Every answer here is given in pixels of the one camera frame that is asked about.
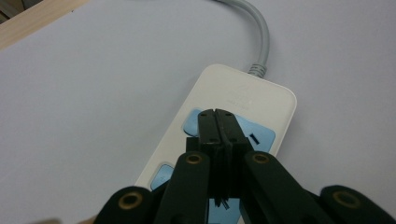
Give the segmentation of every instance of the power strip casing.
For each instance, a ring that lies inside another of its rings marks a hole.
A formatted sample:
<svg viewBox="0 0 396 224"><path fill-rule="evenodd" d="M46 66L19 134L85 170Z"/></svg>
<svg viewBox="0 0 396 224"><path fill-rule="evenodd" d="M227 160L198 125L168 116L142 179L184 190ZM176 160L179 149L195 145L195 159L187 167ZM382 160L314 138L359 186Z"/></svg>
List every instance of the power strip casing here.
<svg viewBox="0 0 396 224"><path fill-rule="evenodd" d="M295 95L285 87L225 65L210 65L198 78L135 184L150 189L162 165L175 166L186 151L188 136L183 132L183 123L195 108L227 110L273 130L276 137L269 152L276 155L296 105Z"/></svg>

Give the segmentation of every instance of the wooden strip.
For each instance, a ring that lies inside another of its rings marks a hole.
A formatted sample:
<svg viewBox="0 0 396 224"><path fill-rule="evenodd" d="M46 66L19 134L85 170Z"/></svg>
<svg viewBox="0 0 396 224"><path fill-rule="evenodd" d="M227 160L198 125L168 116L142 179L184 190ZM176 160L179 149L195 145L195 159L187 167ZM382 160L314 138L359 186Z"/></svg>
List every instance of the wooden strip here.
<svg viewBox="0 0 396 224"><path fill-rule="evenodd" d="M89 0L44 0L0 24L0 50L56 21Z"/></svg>

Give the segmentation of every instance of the power socket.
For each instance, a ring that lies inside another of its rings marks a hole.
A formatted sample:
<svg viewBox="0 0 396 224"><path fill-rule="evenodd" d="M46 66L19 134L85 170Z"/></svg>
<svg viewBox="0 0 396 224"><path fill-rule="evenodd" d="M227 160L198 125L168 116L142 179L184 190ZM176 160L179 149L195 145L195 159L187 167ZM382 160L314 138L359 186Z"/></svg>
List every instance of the power socket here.
<svg viewBox="0 0 396 224"><path fill-rule="evenodd" d="M210 65L198 78L135 184L155 189L170 177L177 158L186 151L186 137L195 134L194 116L200 110L219 108L234 113L254 148L257 145L255 149L264 148L276 155L296 105L295 95L285 87L225 65ZM231 202L227 211L213 210L211 206L209 223L236 223L220 219L239 217L239 213L215 215L238 211L233 205L237 203Z"/></svg>

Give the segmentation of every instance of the gray cable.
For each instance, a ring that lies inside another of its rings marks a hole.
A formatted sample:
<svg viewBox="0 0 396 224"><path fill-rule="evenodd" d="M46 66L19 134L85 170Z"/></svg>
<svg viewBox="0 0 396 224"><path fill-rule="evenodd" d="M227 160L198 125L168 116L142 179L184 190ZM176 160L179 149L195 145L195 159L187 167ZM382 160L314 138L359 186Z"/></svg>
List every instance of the gray cable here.
<svg viewBox="0 0 396 224"><path fill-rule="evenodd" d="M268 53L270 50L270 33L268 31L267 22L260 13L260 11L245 0L215 0L225 4L229 4L236 7L241 7L247 11L253 19L259 25L260 33L262 35L262 50L260 52L259 60L254 63L249 70L249 73L256 77L263 78L267 68L265 64L267 63Z"/></svg>

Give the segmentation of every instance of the white table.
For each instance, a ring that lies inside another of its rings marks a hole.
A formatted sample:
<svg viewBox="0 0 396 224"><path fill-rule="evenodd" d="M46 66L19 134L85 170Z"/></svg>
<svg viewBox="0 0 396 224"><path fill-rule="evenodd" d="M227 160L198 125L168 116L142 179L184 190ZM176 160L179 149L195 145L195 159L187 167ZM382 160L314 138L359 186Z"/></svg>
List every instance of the white table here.
<svg viewBox="0 0 396 224"><path fill-rule="evenodd" d="M306 189L349 186L396 217L396 2L250 2L270 28L266 78L298 100L279 160ZM205 67L258 53L246 13L191 0L91 0L3 49L0 222L96 214Z"/></svg>

